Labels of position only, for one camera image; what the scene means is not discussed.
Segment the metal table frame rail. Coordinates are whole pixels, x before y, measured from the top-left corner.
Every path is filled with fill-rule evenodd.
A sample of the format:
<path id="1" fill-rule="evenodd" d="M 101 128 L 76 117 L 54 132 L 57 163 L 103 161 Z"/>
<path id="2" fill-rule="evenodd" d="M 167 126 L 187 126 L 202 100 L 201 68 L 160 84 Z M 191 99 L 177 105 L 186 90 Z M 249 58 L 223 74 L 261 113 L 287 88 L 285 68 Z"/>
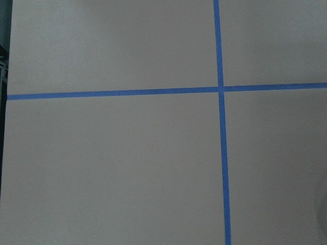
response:
<path id="1" fill-rule="evenodd" d="M 13 1 L 1 0 L 1 105 L 6 101 Z"/>

